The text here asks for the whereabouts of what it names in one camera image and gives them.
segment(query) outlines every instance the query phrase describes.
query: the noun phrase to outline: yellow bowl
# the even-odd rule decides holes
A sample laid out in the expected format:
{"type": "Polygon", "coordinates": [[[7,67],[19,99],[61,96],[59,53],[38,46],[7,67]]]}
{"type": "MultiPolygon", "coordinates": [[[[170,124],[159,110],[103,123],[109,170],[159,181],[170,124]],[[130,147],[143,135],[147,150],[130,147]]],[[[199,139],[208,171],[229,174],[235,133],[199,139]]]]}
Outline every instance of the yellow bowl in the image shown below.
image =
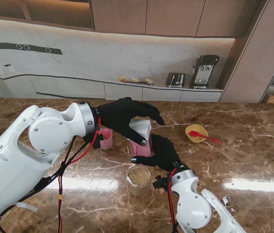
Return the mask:
{"type": "Polygon", "coordinates": [[[197,125],[197,124],[190,125],[185,129],[185,134],[194,143],[200,143],[202,141],[205,141],[206,138],[190,136],[190,131],[197,131],[204,136],[207,136],[207,137],[209,136],[208,132],[201,125],[197,125]]]}

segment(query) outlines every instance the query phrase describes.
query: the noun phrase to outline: cable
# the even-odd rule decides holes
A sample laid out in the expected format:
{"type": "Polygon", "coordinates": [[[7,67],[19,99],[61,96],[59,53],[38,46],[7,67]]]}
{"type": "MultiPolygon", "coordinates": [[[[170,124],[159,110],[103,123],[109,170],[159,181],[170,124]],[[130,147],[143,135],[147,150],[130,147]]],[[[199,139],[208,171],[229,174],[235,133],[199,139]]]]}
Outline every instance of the cable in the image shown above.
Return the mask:
{"type": "Polygon", "coordinates": [[[177,168],[173,169],[173,171],[171,172],[171,174],[169,176],[170,179],[168,181],[168,200],[169,200],[169,207],[170,207],[170,215],[171,215],[172,225],[175,225],[176,221],[175,221],[175,216],[174,216],[174,207],[172,205],[172,199],[171,199],[171,177],[174,175],[176,170],[177,170],[177,168]]]}
{"type": "MultiPolygon", "coordinates": [[[[99,117],[98,117],[98,125],[101,125],[101,119],[100,119],[99,117]]],[[[96,129],[94,139],[92,140],[92,142],[91,142],[90,146],[87,148],[87,150],[86,150],[79,158],[77,158],[77,159],[71,161],[71,162],[69,163],[69,165],[72,164],[72,163],[77,162],[78,160],[80,160],[81,158],[83,158],[83,157],[87,154],[87,152],[88,152],[88,151],[90,150],[90,148],[93,146],[93,144],[94,144],[94,142],[95,142],[95,140],[96,140],[96,138],[97,138],[97,135],[98,135],[98,129],[96,129]]]]}
{"type": "MultiPolygon", "coordinates": [[[[101,119],[98,118],[98,125],[101,125],[101,119]]],[[[47,178],[42,178],[40,180],[40,182],[34,187],[34,189],[28,193],[26,196],[22,197],[18,202],[23,202],[24,200],[28,199],[29,197],[33,196],[34,194],[42,191],[44,188],[46,188],[50,183],[52,183],[57,177],[58,177],[58,183],[59,183],[59,195],[58,195],[58,221],[59,221],[59,225],[58,225],[58,232],[59,233],[62,233],[63,232],[63,221],[62,221],[62,217],[61,217],[61,214],[60,214],[60,209],[61,209],[61,204],[62,204],[62,193],[63,193],[63,174],[64,174],[64,171],[65,169],[72,163],[75,163],[77,162],[78,160],[80,160],[81,158],[83,158],[86,153],[91,149],[91,147],[93,146],[96,138],[97,138],[97,135],[98,135],[98,129],[96,129],[96,132],[95,132],[95,135],[94,135],[94,138],[93,138],[93,141],[91,142],[90,146],[87,148],[87,150],[77,159],[73,160],[77,154],[85,148],[85,146],[88,144],[87,142],[85,142],[81,148],[68,160],[68,157],[69,157],[69,154],[72,150],[72,146],[73,146],[73,143],[76,139],[76,136],[74,136],[71,140],[71,144],[70,144],[70,147],[67,151],[67,154],[64,158],[64,161],[62,161],[61,163],[61,167],[50,177],[47,177],[47,178]]],[[[9,210],[13,209],[16,205],[11,205],[9,206],[8,208],[6,208],[1,214],[0,214],[0,223],[1,223],[1,218],[2,216],[4,216],[9,210]]],[[[4,229],[1,227],[1,224],[0,224],[0,231],[2,233],[6,233],[4,231],[4,229]]]]}

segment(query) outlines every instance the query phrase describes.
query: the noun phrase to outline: red spoon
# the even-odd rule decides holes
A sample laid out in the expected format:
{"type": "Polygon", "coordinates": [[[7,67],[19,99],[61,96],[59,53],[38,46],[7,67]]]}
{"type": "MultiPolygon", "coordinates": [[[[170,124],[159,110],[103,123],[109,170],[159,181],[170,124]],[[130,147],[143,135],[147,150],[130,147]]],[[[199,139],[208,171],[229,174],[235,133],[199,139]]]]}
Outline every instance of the red spoon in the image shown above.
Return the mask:
{"type": "Polygon", "coordinates": [[[214,139],[214,138],[212,138],[212,137],[204,136],[204,135],[202,135],[202,134],[200,134],[199,132],[194,131],[194,130],[190,131],[190,132],[189,132],[189,135],[190,135],[190,136],[193,136],[193,137],[203,137],[203,138],[212,140],[212,141],[214,141],[214,142],[216,142],[216,143],[222,144],[222,142],[220,142],[219,140],[214,139]]]}

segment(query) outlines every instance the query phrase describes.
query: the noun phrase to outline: clear plastic cup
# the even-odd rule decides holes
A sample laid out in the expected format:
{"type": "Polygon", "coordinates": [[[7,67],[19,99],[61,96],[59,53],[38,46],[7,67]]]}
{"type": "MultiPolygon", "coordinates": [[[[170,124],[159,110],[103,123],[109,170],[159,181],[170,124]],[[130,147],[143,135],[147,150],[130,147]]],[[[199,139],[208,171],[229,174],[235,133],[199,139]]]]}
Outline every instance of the clear plastic cup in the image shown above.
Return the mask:
{"type": "Polygon", "coordinates": [[[98,131],[98,134],[102,134],[103,136],[103,140],[100,141],[100,148],[103,150],[110,149],[113,146],[112,130],[103,128],[98,131]]]}
{"type": "Polygon", "coordinates": [[[129,140],[129,146],[132,156],[151,157],[153,155],[151,137],[149,137],[147,144],[144,147],[131,140],[129,140]]]}
{"type": "Polygon", "coordinates": [[[151,185],[151,174],[150,174],[150,171],[147,167],[145,166],[141,166],[141,165],[131,165],[128,170],[127,170],[127,173],[126,173],[126,180],[127,180],[127,189],[128,191],[132,194],[132,195],[135,195],[135,196],[142,196],[142,195],[145,195],[149,192],[150,190],[150,185],[151,185]],[[129,173],[131,171],[133,171],[134,169],[136,168],[141,168],[141,169],[144,169],[148,176],[147,176],[147,180],[144,184],[142,185],[137,185],[137,184],[133,184],[131,179],[129,178],[129,173]]]}

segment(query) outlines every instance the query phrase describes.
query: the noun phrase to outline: red cable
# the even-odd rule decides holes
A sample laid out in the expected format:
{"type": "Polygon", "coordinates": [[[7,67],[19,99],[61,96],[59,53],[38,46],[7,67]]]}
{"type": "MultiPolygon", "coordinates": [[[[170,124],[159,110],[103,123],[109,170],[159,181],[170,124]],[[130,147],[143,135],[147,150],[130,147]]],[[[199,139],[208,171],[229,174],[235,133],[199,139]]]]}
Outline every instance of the red cable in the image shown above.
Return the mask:
{"type": "MultiPolygon", "coordinates": [[[[174,173],[176,172],[177,168],[175,168],[169,178],[171,178],[174,173]]],[[[170,215],[171,215],[171,222],[172,222],[172,225],[174,225],[176,222],[175,222],[175,216],[174,216],[174,207],[172,205],[172,199],[171,199],[171,181],[168,182],[168,192],[169,192],[169,206],[170,206],[170,215]]]]}
{"type": "MultiPolygon", "coordinates": [[[[101,119],[100,119],[100,118],[98,118],[98,125],[101,125],[101,119]]],[[[77,159],[71,161],[71,162],[69,163],[69,165],[72,164],[72,163],[77,162],[78,160],[80,160],[81,158],[83,158],[83,157],[87,154],[87,152],[88,152],[88,151],[91,149],[91,147],[93,146],[93,144],[94,144],[94,142],[95,142],[95,140],[96,140],[96,138],[97,138],[97,135],[98,135],[98,130],[96,130],[94,139],[92,140],[92,142],[91,142],[91,144],[89,145],[89,147],[87,148],[87,150],[86,150],[79,158],[77,158],[77,159]]]]}
{"type": "MultiPolygon", "coordinates": [[[[98,118],[98,126],[101,125],[101,119],[98,118]]],[[[98,130],[96,130],[95,135],[94,135],[94,139],[91,142],[91,144],[89,145],[89,147],[87,148],[87,150],[77,159],[71,161],[68,165],[77,162],[78,160],[80,160],[81,158],[83,158],[87,152],[91,149],[91,147],[93,146],[96,138],[98,135],[98,130]]],[[[61,218],[61,214],[60,214],[60,209],[61,209],[61,203],[62,203],[62,193],[63,193],[63,176],[59,176],[58,177],[58,183],[59,183],[59,195],[58,195],[58,220],[59,220],[59,224],[60,224],[60,233],[63,233],[63,220],[61,218]]]]}

